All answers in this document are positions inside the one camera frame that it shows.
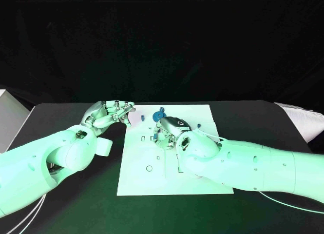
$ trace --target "black backdrop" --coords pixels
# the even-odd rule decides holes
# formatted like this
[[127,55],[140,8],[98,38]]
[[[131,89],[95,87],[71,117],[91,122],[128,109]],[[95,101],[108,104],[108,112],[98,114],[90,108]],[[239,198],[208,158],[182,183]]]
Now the black backdrop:
[[324,1],[0,6],[0,89],[29,109],[262,99],[324,114]]

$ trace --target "blue object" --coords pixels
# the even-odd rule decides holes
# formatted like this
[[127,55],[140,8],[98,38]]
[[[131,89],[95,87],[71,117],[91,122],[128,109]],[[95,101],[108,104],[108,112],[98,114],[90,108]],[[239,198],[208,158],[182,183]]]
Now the blue object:
[[166,117],[166,116],[167,116],[167,115],[166,115],[166,113],[164,113],[164,108],[161,107],[161,108],[160,108],[160,111],[154,112],[154,114],[153,114],[153,121],[157,123],[159,120],[160,120],[163,117]]

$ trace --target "white pillow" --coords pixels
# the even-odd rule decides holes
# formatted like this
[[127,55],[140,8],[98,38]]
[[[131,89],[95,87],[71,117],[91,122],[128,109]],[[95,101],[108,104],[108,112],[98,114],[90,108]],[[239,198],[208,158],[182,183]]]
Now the white pillow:
[[324,115],[313,110],[305,110],[298,106],[287,105],[278,102],[275,102],[275,104],[285,110],[300,134],[308,143],[324,131]]

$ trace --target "black tabletop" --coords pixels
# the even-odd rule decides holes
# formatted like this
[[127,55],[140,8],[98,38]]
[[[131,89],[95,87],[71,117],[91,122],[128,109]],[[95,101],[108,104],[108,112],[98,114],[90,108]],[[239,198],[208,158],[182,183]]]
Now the black tabletop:
[[[137,104],[209,104],[220,137],[311,152],[285,111],[269,102]],[[39,104],[10,149],[79,124],[91,105]],[[114,142],[110,156],[95,156],[90,166],[48,193],[25,234],[324,233],[324,214],[284,206],[258,192],[235,189],[232,195],[117,196],[125,125],[113,124],[101,137]],[[324,204],[308,198],[278,192],[265,194],[324,212]],[[36,203],[0,218],[0,234],[15,227]]]

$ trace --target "robotic arm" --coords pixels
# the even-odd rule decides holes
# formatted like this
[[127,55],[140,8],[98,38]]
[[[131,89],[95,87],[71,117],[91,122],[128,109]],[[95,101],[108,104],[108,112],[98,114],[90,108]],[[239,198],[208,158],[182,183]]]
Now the robotic arm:
[[79,125],[0,154],[0,217],[33,203],[75,172],[88,167],[94,155],[108,156],[113,142],[98,136],[110,125],[130,127],[136,104],[100,101]]
[[154,139],[156,145],[164,150],[176,147],[180,168],[189,175],[241,190],[287,192],[324,203],[324,155],[223,138],[213,141],[174,117],[163,117],[156,130],[166,137]]

